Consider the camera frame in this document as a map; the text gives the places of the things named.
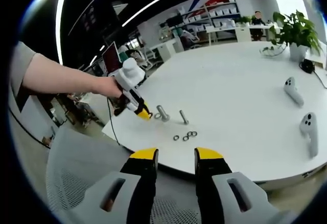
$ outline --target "office chair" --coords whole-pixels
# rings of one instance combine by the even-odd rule
[[[150,62],[150,59],[156,59],[157,56],[155,54],[155,52],[153,52],[151,49],[149,49],[148,47],[143,47],[141,49],[141,52],[143,53],[144,57],[145,57],[145,62],[148,64],[146,67],[143,67],[143,69],[145,71],[150,70],[151,68],[153,68],[155,65],[157,65],[158,63],[160,63],[161,61],[156,61],[154,63]]]
[[[188,47],[188,49],[196,49],[201,47],[201,45],[197,44],[200,41],[197,35],[193,35],[191,32],[188,32],[187,30],[183,30],[182,37],[185,37],[187,41],[191,42],[190,47],[188,47],[187,46],[188,43],[186,43],[186,48]]]

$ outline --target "white flower pot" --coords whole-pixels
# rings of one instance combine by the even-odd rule
[[[240,23],[240,26],[241,26],[241,27],[250,26],[250,23],[249,23],[249,22],[246,22],[246,23]]]
[[[290,45],[290,54],[291,54],[291,60],[295,62],[302,62],[307,53],[308,47],[306,46],[297,46],[296,43],[292,43]]]

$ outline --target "computer monitor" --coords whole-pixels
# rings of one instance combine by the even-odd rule
[[[115,42],[113,42],[106,51],[103,52],[102,58],[108,73],[114,72],[122,66]]]

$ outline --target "metal bolt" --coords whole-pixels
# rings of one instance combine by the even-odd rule
[[[161,105],[157,106],[158,112],[161,114],[161,120],[163,122],[166,122],[170,119],[170,116],[165,112],[165,110],[163,109],[163,107]]]
[[[182,116],[183,120],[184,120],[184,124],[188,125],[189,121],[186,119],[185,114],[182,110],[179,111],[180,115]]]

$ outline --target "desk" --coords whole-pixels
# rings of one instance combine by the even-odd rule
[[[200,146],[223,154],[232,171],[255,182],[278,181],[276,187],[303,179],[302,174],[327,162],[327,91],[314,74],[289,60],[289,49],[277,58],[262,57],[259,49],[269,45],[227,43],[174,55],[138,88],[150,111],[156,113],[160,104],[170,120],[144,121],[125,110],[112,118],[119,142],[132,151],[157,147],[159,163],[190,174],[194,148]],[[303,108],[284,92],[291,76],[305,100]],[[313,159],[299,130],[310,111],[319,121],[319,153]],[[191,130],[198,135],[187,142],[173,140]],[[102,132],[114,138],[110,124]]]
[[[179,38],[174,38],[174,39],[159,43],[155,46],[150,47],[149,49],[150,50],[158,49],[163,62],[166,62],[174,54],[184,51],[184,48],[183,48]]]
[[[250,25],[250,26],[245,26],[245,27],[229,27],[229,28],[223,28],[223,27],[218,27],[218,28],[213,28],[213,29],[208,29],[206,30],[209,38],[209,46],[211,46],[211,33],[213,32],[220,32],[220,31],[233,31],[235,29],[242,29],[242,28],[249,28],[249,29],[263,29],[266,31],[266,36],[267,40],[270,39],[269,37],[269,29],[273,26],[273,24],[269,24],[267,26],[265,25]]]

